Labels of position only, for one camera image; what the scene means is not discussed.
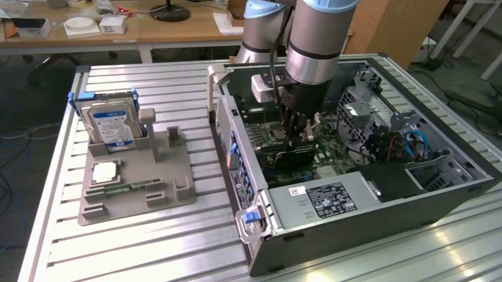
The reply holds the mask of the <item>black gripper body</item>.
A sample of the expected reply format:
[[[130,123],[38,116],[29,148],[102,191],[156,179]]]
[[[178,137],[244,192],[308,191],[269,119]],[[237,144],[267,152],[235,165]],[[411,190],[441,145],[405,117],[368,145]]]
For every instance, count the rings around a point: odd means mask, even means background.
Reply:
[[[325,98],[325,83],[285,85],[281,92],[281,104],[292,112],[313,116],[321,108]]]

